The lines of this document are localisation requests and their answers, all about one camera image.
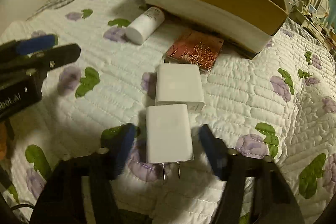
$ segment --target black cable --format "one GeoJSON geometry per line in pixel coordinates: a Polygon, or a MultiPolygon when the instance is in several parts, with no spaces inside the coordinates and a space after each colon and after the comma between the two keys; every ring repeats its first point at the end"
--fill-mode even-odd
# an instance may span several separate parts
{"type": "Polygon", "coordinates": [[[33,206],[33,205],[30,205],[30,204],[19,204],[19,205],[15,205],[15,206],[13,206],[12,208],[11,208],[11,210],[12,211],[14,211],[14,210],[17,210],[17,209],[20,209],[20,208],[25,208],[25,207],[28,207],[28,208],[31,208],[31,209],[34,209],[35,208],[35,206],[33,206]]]}

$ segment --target quilted bedspread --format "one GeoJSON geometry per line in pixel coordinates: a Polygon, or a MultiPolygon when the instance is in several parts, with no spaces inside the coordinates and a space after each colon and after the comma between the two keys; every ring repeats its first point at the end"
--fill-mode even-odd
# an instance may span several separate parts
{"type": "MultiPolygon", "coordinates": [[[[224,45],[202,75],[205,106],[189,115],[194,161],[180,164],[181,179],[171,164],[162,180],[161,167],[144,160],[146,107],[155,103],[156,68],[185,27],[166,20],[144,44],[126,42],[124,28],[142,13],[142,1],[75,0],[13,22],[1,36],[4,43],[55,33],[58,45],[82,49],[76,63],[49,72],[41,102],[10,119],[10,157],[1,162],[11,178],[7,201],[34,204],[64,154],[93,153],[132,122],[139,135],[111,182],[121,212],[134,212],[136,223],[209,223],[225,183],[211,173],[197,139],[198,127],[208,124],[243,155],[273,157],[313,223],[336,191],[336,75],[327,50],[285,27],[253,60],[224,45]]],[[[251,196],[248,180],[241,223],[251,196]]],[[[29,218],[31,210],[22,214],[29,218]]]]}

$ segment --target white bottle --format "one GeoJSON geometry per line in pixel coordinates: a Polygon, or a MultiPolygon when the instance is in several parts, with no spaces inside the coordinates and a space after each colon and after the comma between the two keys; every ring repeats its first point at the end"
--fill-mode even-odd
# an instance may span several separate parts
{"type": "Polygon", "coordinates": [[[164,20],[165,15],[159,8],[150,7],[126,27],[126,36],[141,45],[164,20]]]}

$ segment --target red packet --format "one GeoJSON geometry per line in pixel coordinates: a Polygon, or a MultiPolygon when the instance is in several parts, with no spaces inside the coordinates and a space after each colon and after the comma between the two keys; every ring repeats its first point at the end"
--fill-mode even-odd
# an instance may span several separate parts
{"type": "Polygon", "coordinates": [[[208,73],[215,64],[223,39],[209,34],[188,30],[166,52],[166,56],[179,63],[195,64],[208,73]]]}

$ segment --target white power adapter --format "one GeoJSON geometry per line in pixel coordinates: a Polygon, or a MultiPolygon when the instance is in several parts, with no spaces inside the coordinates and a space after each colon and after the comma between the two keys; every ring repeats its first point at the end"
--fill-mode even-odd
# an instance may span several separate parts
{"type": "Polygon", "coordinates": [[[146,129],[148,163],[193,160],[193,143],[185,104],[147,107],[146,129]]]}
{"type": "Polygon", "coordinates": [[[165,63],[157,69],[155,105],[186,104],[191,112],[200,112],[204,94],[197,65],[165,63]]]}

